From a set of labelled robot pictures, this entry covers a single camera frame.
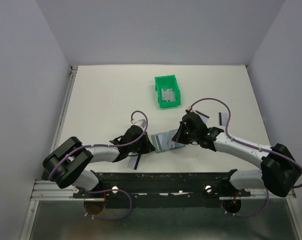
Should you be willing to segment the silver magnetic stripe card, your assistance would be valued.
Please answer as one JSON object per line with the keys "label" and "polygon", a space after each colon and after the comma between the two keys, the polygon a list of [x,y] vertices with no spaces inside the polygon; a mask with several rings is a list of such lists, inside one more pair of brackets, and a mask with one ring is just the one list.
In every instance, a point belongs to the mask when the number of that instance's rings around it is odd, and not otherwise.
{"label": "silver magnetic stripe card", "polygon": [[151,136],[152,142],[157,152],[164,152],[170,149],[169,139],[167,134],[155,134]]}

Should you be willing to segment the green leather card holder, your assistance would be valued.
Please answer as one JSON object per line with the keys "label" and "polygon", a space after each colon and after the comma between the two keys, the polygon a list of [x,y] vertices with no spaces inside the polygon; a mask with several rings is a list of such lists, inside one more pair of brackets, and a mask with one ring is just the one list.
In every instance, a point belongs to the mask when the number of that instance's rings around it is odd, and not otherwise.
{"label": "green leather card holder", "polygon": [[173,129],[166,132],[153,134],[151,136],[151,142],[155,147],[156,154],[185,147],[184,144],[177,143],[172,140],[172,138],[176,135],[177,131],[177,129]]}

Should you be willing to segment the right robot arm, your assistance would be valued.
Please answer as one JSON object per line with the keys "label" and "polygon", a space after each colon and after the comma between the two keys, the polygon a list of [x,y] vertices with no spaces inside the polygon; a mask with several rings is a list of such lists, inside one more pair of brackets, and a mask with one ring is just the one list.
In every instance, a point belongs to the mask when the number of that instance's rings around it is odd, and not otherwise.
{"label": "right robot arm", "polygon": [[256,170],[235,170],[221,183],[221,191],[232,196],[238,190],[267,189],[286,197],[302,174],[288,148],[282,144],[260,145],[227,135],[224,129],[207,127],[200,115],[188,112],[182,117],[172,141],[183,145],[197,143],[204,149],[242,159]]}

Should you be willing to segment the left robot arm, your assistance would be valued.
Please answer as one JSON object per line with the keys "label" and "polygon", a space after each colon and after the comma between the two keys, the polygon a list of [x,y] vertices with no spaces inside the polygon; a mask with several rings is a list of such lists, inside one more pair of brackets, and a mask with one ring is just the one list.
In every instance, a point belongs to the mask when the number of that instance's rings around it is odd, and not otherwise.
{"label": "left robot arm", "polygon": [[42,166],[48,173],[48,180],[59,188],[84,188],[90,197],[95,198],[101,194],[102,185],[93,171],[86,170],[88,164],[116,163],[131,154],[138,157],[155,150],[146,128],[134,124],[107,144],[84,145],[76,136],[69,137],[43,160]]}

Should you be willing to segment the silver card near right gripper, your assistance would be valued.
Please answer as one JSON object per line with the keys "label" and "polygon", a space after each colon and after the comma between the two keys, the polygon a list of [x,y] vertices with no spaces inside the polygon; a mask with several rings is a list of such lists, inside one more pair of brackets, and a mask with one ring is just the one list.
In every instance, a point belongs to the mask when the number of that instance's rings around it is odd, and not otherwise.
{"label": "silver card near right gripper", "polygon": [[199,115],[200,115],[200,118],[202,119],[202,121],[204,122],[204,123],[207,123],[208,122],[208,120],[210,119],[210,117],[209,116],[207,116],[207,115],[205,115],[205,114],[203,114],[203,113],[198,113]]}

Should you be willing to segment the far right silver card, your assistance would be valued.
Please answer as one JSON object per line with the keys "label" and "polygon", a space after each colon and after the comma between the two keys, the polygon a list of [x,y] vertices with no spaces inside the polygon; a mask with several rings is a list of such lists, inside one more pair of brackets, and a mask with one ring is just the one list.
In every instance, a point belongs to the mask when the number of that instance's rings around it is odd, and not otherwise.
{"label": "far right silver card", "polygon": [[228,123],[229,115],[226,112],[219,112],[218,113],[218,124],[220,126],[225,127]]}

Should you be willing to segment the silver card in bin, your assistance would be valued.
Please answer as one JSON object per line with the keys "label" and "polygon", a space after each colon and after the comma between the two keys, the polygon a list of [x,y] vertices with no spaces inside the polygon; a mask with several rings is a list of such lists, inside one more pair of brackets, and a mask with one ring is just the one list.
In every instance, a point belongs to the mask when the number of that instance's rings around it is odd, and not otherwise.
{"label": "silver card in bin", "polygon": [[177,100],[177,93],[173,88],[161,89],[161,100],[164,102],[175,102]]}

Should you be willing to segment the green plastic bin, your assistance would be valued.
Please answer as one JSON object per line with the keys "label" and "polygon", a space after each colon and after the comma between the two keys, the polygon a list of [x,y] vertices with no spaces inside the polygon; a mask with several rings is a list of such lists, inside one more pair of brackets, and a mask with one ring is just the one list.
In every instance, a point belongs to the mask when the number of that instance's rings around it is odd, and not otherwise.
{"label": "green plastic bin", "polygon": [[161,109],[181,105],[181,92],[175,75],[156,76],[154,80],[157,101]]}

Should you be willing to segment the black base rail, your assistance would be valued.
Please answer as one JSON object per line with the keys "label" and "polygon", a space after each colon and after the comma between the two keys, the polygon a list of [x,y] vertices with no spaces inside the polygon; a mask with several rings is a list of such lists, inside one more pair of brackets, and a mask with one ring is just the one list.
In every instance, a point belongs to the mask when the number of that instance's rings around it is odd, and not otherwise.
{"label": "black base rail", "polygon": [[92,193],[80,190],[73,196],[106,209],[219,208],[220,198],[249,197],[229,182],[229,172],[114,173],[99,172]]}

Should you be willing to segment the left aluminium frame extrusion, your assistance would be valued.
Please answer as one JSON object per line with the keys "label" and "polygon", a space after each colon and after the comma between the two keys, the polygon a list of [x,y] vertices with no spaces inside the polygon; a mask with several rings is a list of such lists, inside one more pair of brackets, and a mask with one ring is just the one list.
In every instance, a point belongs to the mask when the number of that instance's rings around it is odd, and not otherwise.
{"label": "left aluminium frame extrusion", "polygon": [[[53,150],[55,150],[58,147],[58,143],[61,138],[62,128],[63,128],[64,122],[65,122],[65,117],[66,117],[65,115],[68,110],[70,97],[72,94],[74,82],[75,82],[77,71],[78,71],[78,66],[71,66],[70,69],[71,69],[71,71],[70,71],[70,76],[69,76],[69,80],[68,80],[68,85],[66,88],[66,93],[64,96],[61,110],[60,110],[59,119],[58,119],[58,122],[56,125],[54,138],[53,138],[49,153],[51,153]],[[24,219],[21,235],[19,238],[20,240],[29,240],[30,239],[31,233],[32,233],[32,228],[33,228],[35,217],[36,217],[36,213],[37,213],[37,209],[38,209],[38,205],[39,205],[38,200],[33,200],[32,198],[30,198],[26,217]]]}

